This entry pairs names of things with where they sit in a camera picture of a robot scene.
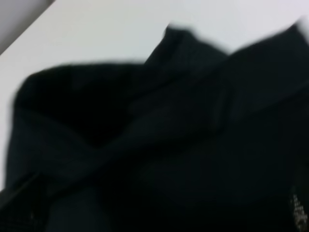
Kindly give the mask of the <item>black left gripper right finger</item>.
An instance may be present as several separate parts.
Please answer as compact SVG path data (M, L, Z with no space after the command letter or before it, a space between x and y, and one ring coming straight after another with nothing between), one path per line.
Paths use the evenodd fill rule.
M297 232L309 231L309 189L292 186L289 204Z

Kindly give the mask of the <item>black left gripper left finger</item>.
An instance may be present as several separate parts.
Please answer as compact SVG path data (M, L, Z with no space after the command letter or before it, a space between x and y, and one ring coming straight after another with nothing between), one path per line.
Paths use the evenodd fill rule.
M48 219L46 184L28 174L0 192L2 232L43 232Z

